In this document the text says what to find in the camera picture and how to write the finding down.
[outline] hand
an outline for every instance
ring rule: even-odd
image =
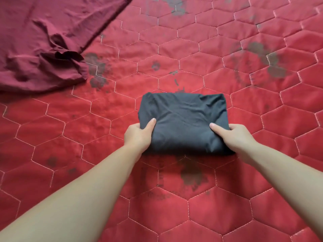
[[[238,157],[248,163],[252,164],[248,158],[247,152],[258,142],[253,138],[248,129],[244,125],[240,124],[229,124],[231,130],[226,130],[214,123],[210,124],[210,128],[221,138],[224,143],[234,152],[237,153]]]
[[[134,147],[142,154],[151,143],[151,134],[155,125],[155,118],[148,122],[145,129],[140,129],[140,123],[130,125],[124,134],[124,145]]]

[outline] black fabric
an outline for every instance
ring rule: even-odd
[[[209,127],[229,129],[223,94],[146,93],[138,112],[140,128],[156,118],[148,151],[233,154]]]

